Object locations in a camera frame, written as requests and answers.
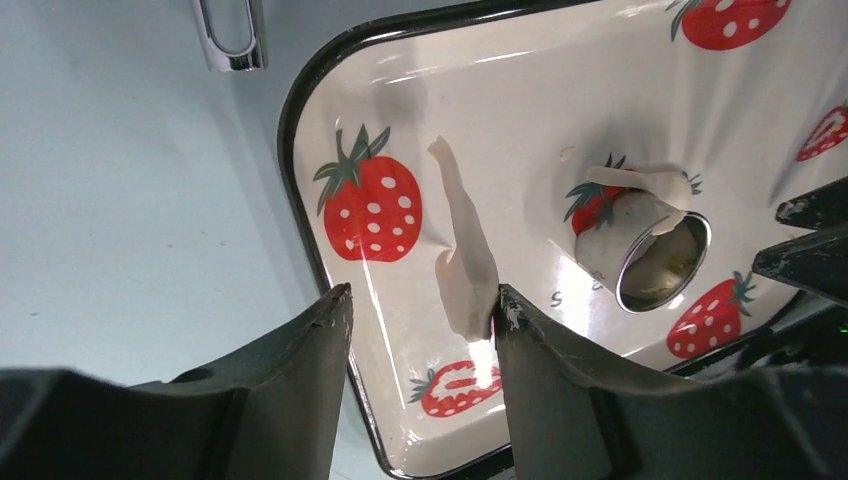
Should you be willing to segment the strawberry print rectangular tray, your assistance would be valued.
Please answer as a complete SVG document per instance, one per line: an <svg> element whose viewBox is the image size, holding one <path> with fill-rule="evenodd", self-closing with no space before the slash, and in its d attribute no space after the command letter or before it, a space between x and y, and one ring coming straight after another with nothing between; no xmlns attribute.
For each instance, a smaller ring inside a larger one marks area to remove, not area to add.
<svg viewBox="0 0 848 480"><path fill-rule="evenodd" d="M294 82L283 178L320 288L353 294L350 370L376 457L438 478L509 442L494 347L455 333L437 261L454 229L429 145L453 147L502 282L577 334L674 369L760 331L798 295L755 254L800 234L785 199L847 172L843 1L476 2L355 27ZM631 313L575 261L619 190L594 166L682 170L709 247Z"/></svg>

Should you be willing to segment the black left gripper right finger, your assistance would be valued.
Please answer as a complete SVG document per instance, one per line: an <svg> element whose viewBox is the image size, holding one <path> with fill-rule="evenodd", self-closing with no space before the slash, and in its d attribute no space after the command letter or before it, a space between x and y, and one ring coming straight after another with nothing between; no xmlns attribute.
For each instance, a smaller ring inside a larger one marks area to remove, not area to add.
<svg viewBox="0 0 848 480"><path fill-rule="evenodd" d="M503 284L496 351L521 479L843 479L847 371L696 382L623 358Z"/></svg>

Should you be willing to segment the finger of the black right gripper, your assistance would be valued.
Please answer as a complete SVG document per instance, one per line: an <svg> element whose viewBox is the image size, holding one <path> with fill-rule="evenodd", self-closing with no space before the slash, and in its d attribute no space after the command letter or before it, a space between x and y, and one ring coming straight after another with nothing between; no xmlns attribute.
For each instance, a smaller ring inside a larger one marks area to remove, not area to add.
<svg viewBox="0 0 848 480"><path fill-rule="evenodd" d="M847 178L843 177L782 202L775 213L782 225L821 230L847 221Z"/></svg>
<svg viewBox="0 0 848 480"><path fill-rule="evenodd" d="M847 226L835 225L758 252L752 271L847 307Z"/></svg>

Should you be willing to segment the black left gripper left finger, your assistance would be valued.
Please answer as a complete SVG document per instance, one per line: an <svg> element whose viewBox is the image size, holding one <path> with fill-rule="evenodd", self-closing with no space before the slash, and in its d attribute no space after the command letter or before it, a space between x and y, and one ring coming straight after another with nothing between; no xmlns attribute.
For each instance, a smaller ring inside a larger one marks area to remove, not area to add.
<svg viewBox="0 0 848 480"><path fill-rule="evenodd" d="M170 382L1 373L5 479L326 479L353 327L340 284L297 317Z"/></svg>

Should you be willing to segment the metal scraper wooden handle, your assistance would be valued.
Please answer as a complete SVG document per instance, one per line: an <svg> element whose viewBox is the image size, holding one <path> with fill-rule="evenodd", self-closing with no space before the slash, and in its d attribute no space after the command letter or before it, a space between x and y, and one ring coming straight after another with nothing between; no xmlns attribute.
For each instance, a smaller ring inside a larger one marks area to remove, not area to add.
<svg viewBox="0 0 848 480"><path fill-rule="evenodd" d="M207 68L248 72L267 68L263 2L190 2Z"/></svg>

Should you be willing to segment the white dough piece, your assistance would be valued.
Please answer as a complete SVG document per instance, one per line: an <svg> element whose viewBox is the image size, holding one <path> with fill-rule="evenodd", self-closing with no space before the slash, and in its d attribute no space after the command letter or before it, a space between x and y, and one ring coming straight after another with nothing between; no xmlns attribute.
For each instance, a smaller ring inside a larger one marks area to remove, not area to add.
<svg viewBox="0 0 848 480"><path fill-rule="evenodd" d="M454 247L442 252L434 266L442 306L454 333L468 342L488 340L498 296L496 261L450 144L439 136L428 153L440 169L454 233Z"/></svg>

